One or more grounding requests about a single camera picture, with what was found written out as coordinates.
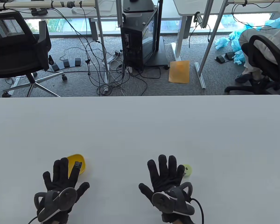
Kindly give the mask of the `person's left hand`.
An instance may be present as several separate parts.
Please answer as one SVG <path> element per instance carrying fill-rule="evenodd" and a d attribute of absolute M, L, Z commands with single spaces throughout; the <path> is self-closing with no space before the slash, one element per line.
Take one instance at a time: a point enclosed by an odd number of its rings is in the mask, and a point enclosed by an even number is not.
<path fill-rule="evenodd" d="M 75 188 L 76 183 L 79 177 L 80 170 L 78 167 L 73 167 L 70 177 L 68 177 L 68 158 L 63 157 L 60 160 L 56 160 L 53 165 L 53 179 L 51 180 L 51 176 L 49 171 L 43 173 L 44 184 L 46 186 L 47 191 L 62 191 L 68 187 Z M 83 182 L 79 188 L 76 190 L 77 192 L 77 203 L 80 197 L 89 189 L 89 182 Z M 64 217 L 72 211 L 73 206 L 67 211 L 58 212 L 55 216 Z"/>

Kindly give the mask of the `person's right hand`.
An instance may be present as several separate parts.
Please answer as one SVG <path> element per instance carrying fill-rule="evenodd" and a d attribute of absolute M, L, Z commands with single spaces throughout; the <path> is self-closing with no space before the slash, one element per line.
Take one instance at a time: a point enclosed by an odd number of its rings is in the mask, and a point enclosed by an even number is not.
<path fill-rule="evenodd" d="M 159 169 L 157 169 L 154 160 L 149 160 L 147 162 L 147 167 L 153 190 L 143 183 L 139 184 L 139 190 L 150 202 L 152 202 L 154 193 L 167 191 L 173 186 L 180 186 L 185 171 L 184 165 L 181 164 L 177 166 L 176 157 L 173 155 L 169 156 L 168 159 L 163 154 L 159 155 Z"/>

